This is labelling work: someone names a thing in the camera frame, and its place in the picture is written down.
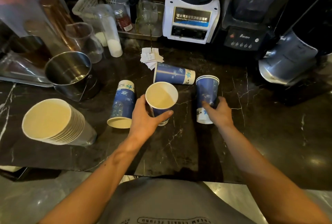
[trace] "white blender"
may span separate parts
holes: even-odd
[[[219,16],[219,0],[165,0],[163,35],[179,41],[209,43]]]

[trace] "gray shirt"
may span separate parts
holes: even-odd
[[[141,177],[122,183],[100,224],[254,224],[204,183]]]

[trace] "countertop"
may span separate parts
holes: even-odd
[[[103,83],[92,99],[74,102],[53,88],[0,83],[0,165],[94,171],[126,138],[128,129],[106,124],[118,82],[134,82],[137,96],[152,84],[153,71],[140,63],[140,49],[149,41],[125,41],[120,58],[94,64]],[[236,66],[206,59],[205,49],[154,42],[167,64],[210,74],[220,79],[218,94],[232,108],[235,126],[273,165],[301,188],[332,189],[332,95],[325,93],[287,107],[269,84],[257,78],[255,64]],[[158,127],[141,148],[127,175],[162,176],[186,180],[243,183],[238,168],[214,125],[196,123],[196,86],[176,85],[179,99],[174,115]],[[56,146],[28,139],[24,114],[44,99],[60,98],[78,109],[96,129],[97,141],[88,147]]]

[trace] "blender control panel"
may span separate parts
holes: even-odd
[[[186,28],[182,26],[173,26],[172,27],[172,36],[177,37],[188,37],[194,39],[201,39],[204,40],[207,31],[201,29],[193,29],[193,28]]]
[[[224,45],[238,50],[257,51],[265,34],[266,31],[230,27]]]

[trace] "tiled floor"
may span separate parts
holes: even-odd
[[[11,182],[0,177],[0,224],[35,224],[90,173],[64,172],[54,180]],[[133,177],[124,176],[122,182]],[[257,224],[267,223],[245,185],[206,182],[226,203]],[[306,193],[332,220],[332,192],[308,190]]]

